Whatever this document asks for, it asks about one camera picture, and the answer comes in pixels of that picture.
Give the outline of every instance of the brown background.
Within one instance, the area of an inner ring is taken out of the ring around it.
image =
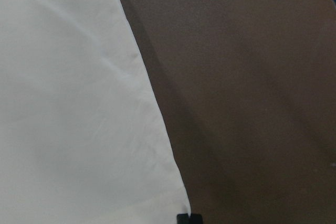
[[[192,211],[206,224],[336,223],[333,3],[121,2]]]

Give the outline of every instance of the brown surface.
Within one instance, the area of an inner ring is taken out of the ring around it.
[[[192,211],[336,223],[330,0],[121,0]]]

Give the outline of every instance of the white cloth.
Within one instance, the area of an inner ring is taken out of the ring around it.
[[[190,213],[119,0],[0,0],[0,223]]]

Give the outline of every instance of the white sheet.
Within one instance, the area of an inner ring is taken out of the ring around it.
[[[0,223],[190,213],[119,0],[0,0]]]

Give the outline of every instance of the white fabric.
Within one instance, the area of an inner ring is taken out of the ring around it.
[[[0,222],[190,212],[119,0],[0,0]]]

